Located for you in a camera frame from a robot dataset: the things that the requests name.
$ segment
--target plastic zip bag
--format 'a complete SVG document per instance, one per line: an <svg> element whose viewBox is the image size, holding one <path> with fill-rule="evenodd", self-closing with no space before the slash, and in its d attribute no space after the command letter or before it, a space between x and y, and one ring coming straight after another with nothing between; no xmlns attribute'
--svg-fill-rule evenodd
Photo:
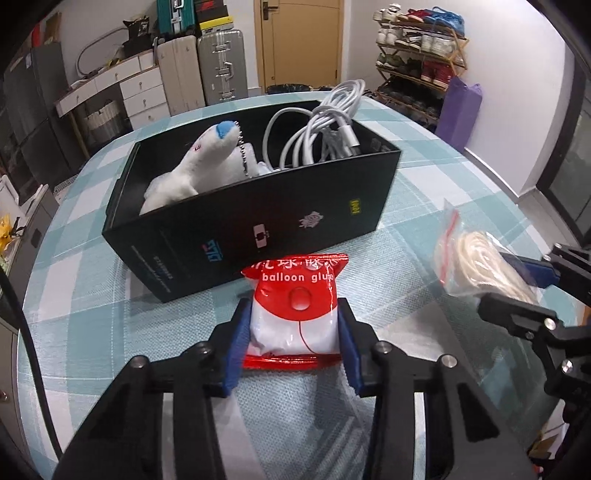
<svg viewBox="0 0 591 480"><path fill-rule="evenodd" d="M520 260L489 232L470 231L460 213L446 202L443 231L435 246L433 263L445 291L454 297L500 293L537 305L537 295ZM510 255L511 264L503 257Z"/></svg>

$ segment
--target white wall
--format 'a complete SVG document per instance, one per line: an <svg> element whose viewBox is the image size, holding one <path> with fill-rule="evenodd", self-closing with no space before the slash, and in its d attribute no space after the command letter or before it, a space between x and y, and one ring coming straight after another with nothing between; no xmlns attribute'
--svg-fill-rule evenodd
<svg viewBox="0 0 591 480"><path fill-rule="evenodd" d="M480 83L483 102L468 149L515 192L535 186L560 131L570 97L573 57L554 27L526 0L440 0L466 21L468 84ZM424 0L401 2L424 8ZM382 82L374 62L384 2L352 2L348 78Z"/></svg>
<svg viewBox="0 0 591 480"><path fill-rule="evenodd" d="M228 13L233 16L235 27L244 34L249 89L259 86L253 1L226 0ZM155 0L64 0L48 17L55 11L61 12L61 51L70 83L79 77L76 73L76 59L82 48L108 31L122 26L123 20L147 14L153 24L157 17Z"/></svg>

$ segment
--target balloon glue package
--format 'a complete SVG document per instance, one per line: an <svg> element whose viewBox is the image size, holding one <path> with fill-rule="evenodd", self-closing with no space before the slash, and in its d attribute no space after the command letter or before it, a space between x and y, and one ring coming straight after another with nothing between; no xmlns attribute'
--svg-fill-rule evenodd
<svg viewBox="0 0 591 480"><path fill-rule="evenodd" d="M335 278L345 254L293 255L242 270L255 285L245 368L304 370L340 361Z"/></svg>

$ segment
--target table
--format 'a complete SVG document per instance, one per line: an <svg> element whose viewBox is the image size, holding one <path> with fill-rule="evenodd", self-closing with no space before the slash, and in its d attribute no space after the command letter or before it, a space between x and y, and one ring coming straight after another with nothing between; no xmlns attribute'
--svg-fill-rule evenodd
<svg viewBox="0 0 591 480"><path fill-rule="evenodd" d="M163 119L118 138L84 167L46 234L24 307L63 446L131 356L166 358L207 339L249 290L239 280L161 304L111 250L101 237L105 207L134 142L199 118L323 95L260 96ZM519 255L537 258L548 246L507 196L435 135L370 99L355 118L403 154L378 229L330 249L350 258L337 279L338 294L380 339L423 358L455 355L526 445L555 405L543 393L541 363L524 342L482 322L474 300L445 295L431 256L445 199L469 228L492 233ZM573 299L562 291L549 288L541 302L568 325L575 323ZM22 346L18 392L31 455L48 479L56 459ZM231 398L215 402L228 478L360 478L372 413L373 401L353 395L340 367L245 372ZM419 478L420 427L417 441Z"/></svg>

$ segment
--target drawer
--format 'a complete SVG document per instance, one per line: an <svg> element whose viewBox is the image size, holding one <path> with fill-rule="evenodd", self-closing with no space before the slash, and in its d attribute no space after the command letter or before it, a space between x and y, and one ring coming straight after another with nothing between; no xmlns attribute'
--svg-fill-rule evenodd
<svg viewBox="0 0 591 480"><path fill-rule="evenodd" d="M148 70L154 65L154 51L149 50L139 54L139 68L142 70Z"/></svg>
<svg viewBox="0 0 591 480"><path fill-rule="evenodd" d="M136 73L139 73L139 60L138 57L132 57L95 77L96 90L99 92L105 90L114 83L125 80Z"/></svg>
<svg viewBox="0 0 591 480"><path fill-rule="evenodd" d="M162 77L158 67L148 70L121 82L121 94L123 98L130 98L151 88L162 85Z"/></svg>
<svg viewBox="0 0 591 480"><path fill-rule="evenodd" d="M153 106L161 105L166 103L166 94L164 93L164 87L158 85L157 87L146 90L145 92L134 95L131 98L123 100L125 104L125 110L128 116L135 115L136 113L143 112Z"/></svg>
<svg viewBox="0 0 591 480"><path fill-rule="evenodd" d="M131 126L134 127L134 130L137 130L138 128L142 128L169 116L170 112L168 111L168 105L163 103L162 105L155 106L149 110L138 113L137 115L130 116L129 120L131 121Z"/></svg>
<svg viewBox="0 0 591 480"><path fill-rule="evenodd" d="M72 93L66 95L63 99L56 103L56 110L59 116L63 116L70 112L82 102L85 102L97 93L95 79L89 80L81 87L78 87Z"/></svg>

